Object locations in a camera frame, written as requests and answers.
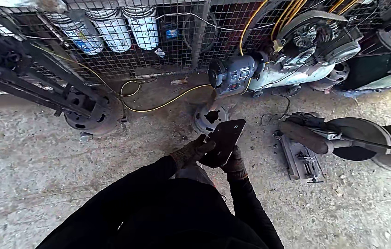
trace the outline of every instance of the blue label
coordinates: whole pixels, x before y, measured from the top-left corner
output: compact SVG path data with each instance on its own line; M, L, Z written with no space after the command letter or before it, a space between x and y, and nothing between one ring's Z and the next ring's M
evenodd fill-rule
M177 37L179 35L179 31L177 29L171 29L166 31L166 38L171 39Z
M78 46L83 52L89 52L91 51L91 48L88 48L86 44L82 40L73 40L74 44Z

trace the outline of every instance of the plastic bucket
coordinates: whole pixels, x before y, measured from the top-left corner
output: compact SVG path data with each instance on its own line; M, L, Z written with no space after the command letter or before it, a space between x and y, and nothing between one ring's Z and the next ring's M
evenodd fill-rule
M123 7L121 11L128 19L128 24L140 48L153 50L159 45L155 7Z
M123 53L131 48L131 37L120 9L87 10L86 14L112 51Z
M51 22L62 29L66 36L70 37L72 42L79 47L85 54L99 54L103 50L103 40L99 37L90 35L89 31L81 22L74 22L65 14L47 13Z

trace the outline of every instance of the yellow cable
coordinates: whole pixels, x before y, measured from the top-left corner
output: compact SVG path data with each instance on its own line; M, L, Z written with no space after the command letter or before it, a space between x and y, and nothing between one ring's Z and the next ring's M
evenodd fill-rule
M33 45L34 47L38 48L38 49L41 49L41 50L47 52L48 54L52 54L52 55L57 56L57 57L59 57L59 58L62 58L62 59L64 59L64 60L67 60L67 61L70 61L70 62L73 62L73 63L77 63L77 64L83 66L84 68L86 68L86 69L88 69L89 71L91 71L95 76L97 76L97 77L105 84L106 87L108 87L111 91L113 91L115 94L117 94L117 95L119 95L119 96L121 96L121 97L129 97L129 96L132 96L132 95L136 94L136 93L140 90L140 83L139 83L139 82L133 81L133 80L132 80L132 81L128 81L128 82L126 82L125 84L123 84L123 86L122 86L121 89L120 89L120 93L121 93L121 91L123 90L123 87L126 86L126 84L128 84L128 83L130 83L130 82L135 82L135 83L137 83L137 84L138 84L138 88L137 88L137 90L136 90L134 93L132 93L132 94L130 94L130 95L121 95L121 94L117 93L116 91L112 90L112 88L110 88L109 85L108 85L108 84L107 84L107 83L106 83L106 82L105 82L105 81L104 81L104 80L103 80L95 71L93 71L91 68L89 68L89 67L83 65L83 64L80 63L80 62L77 62L77 61L74 61L74 60L65 58L65 57L60 56L60 55L58 55L58 54L55 54L55 53L53 53L53 52L51 52L51 51L49 51L49 50L47 50L47 49L41 48L41 47L36 46L36 45L34 45L34 44L32 44L32 45ZM191 88L191 89L188 89L188 90L186 90L184 93L182 93L182 94L178 95L177 97L171 99L170 101L166 102L165 104L163 104L163 105L161 105L161 106L158 106L158 107L154 107L154 108L152 108L152 109L148 109L148 110L135 110L135 109L132 109L131 107L129 107L128 105L126 105L126 103L123 101L122 98L121 98L121 102L126 106L126 108L128 108L129 110L131 110L131 111L133 111L133 112L146 113L146 112L150 112L150 111L154 111L154 110L157 110L157 109L159 109L159 108L162 108L162 107L164 107L165 105L171 104L171 103L174 102L176 99L182 97L182 96L185 95L186 93L189 93L189 92L191 92L192 90L195 90L195 89L200 88L200 87L203 87L203 86L210 86L210 84L201 85L201 86L196 86L196 87L193 87L193 88Z
M336 10L336 8L338 8L345 0L339 0L336 4L334 4L330 9L329 9L329 13L332 13L334 10Z
M174 102L176 99L180 98L181 96L185 95L186 93L189 93L191 92L192 90L195 90L197 88L200 88L200 87L203 87L203 86L210 86L210 84L206 84L206 85L201 85L201 86L196 86L196 87L193 87L191 89L188 89L186 90L184 93L178 95L177 97L171 99L170 101L166 102L165 104L161 105L161 106L158 106L158 107L154 107L152 109L148 109L148 110L134 110L132 109L131 107L127 106L126 103L123 101L123 99L121 100L121 102L126 106L126 108L128 108L129 110L133 111L133 112L138 112L138 113L146 113L146 112L150 112L150 111L155 111L159 108L162 108L164 107L165 105L168 105L168 104L171 104L172 102Z
M352 6L354 6L355 3L357 3L358 0L352 0L352 2L350 2L348 5L346 5L342 10L340 10L340 12L338 12L339 15L342 15L343 13L345 13L348 9L350 9Z
M295 0L291 0L289 2L289 4L287 5L287 7L284 9L283 13L281 13L279 19L277 20L276 24L274 25L274 27L272 28L272 31L270 32L270 39L271 40L274 40L274 31L276 30L276 27L278 25L278 23L280 22L281 18L283 17L283 15L286 13L287 9L289 9L292 5L292 3L294 2Z
M286 22L286 20L291 16L292 10L295 10L297 8L297 6L300 4L301 1L302 0L297 0L294 3L294 5L292 6L292 8L289 9L289 11L286 13L286 16L283 18L283 21L280 24L280 29L279 30L281 30L284 27L284 25L285 25L284 22Z
M248 22L246 23L246 25L244 26L244 29L243 29L243 32L241 33L241 37L240 37L240 43L238 44L239 48L240 48L240 54L243 55L243 50L242 50L242 42L243 42L243 37L244 37L244 33L246 32L246 29L248 29L248 26L249 24L251 23L252 19L254 19L255 15L260 11L260 9L263 7L263 5L265 5L265 3L267 3L269 0L264 0L260 6L258 7L257 10L255 10L255 12L252 14L251 18L249 18Z
M246 89L244 90L243 93L241 93L240 95L243 95L244 93L246 93L246 91L248 90L248 87L249 87L249 84L251 83L251 78L249 78L249 81L248 81L248 85L246 86Z
M305 5L306 2L307 0L303 0L303 2L301 2L301 4L298 5L298 7L294 10L294 12L292 12L292 15L289 18L289 20L287 20L286 25L288 25L291 22L292 18L298 13L298 11L300 11L300 9L303 7L303 5Z

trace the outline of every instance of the concrete floor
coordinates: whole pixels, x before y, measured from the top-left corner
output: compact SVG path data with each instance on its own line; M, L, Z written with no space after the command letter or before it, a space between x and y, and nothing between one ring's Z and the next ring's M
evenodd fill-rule
M145 84L126 100L147 109L183 91L177 89L169 81ZM198 89L152 113L130 112L127 124L90 142L78 141L79 132L52 110L0 96L0 248L34 248L97 191L196 138L190 118L210 91ZM390 91L355 101L304 88L291 101L291 111L316 111L327 120L357 116L391 124ZM225 99L231 118L248 122L238 145L285 247L391 248L391 172L331 155L319 158L324 183L290 180L282 149L274 148L277 121L260 125L263 114L282 113L286 104L270 91L259 99ZM232 210L225 174L207 172Z

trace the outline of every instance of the knit glove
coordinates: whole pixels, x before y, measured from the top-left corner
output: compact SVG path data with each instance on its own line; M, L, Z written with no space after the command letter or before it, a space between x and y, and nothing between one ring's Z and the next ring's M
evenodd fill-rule
M196 140L189 142L180 150L169 154L177 164L177 169L183 168L188 163L195 163L200 160L207 152L215 147L214 141L204 142L205 134L201 134Z
M240 148L235 145L228 162L221 169L226 173L228 182L234 180L243 180L248 177L243 159L241 158Z

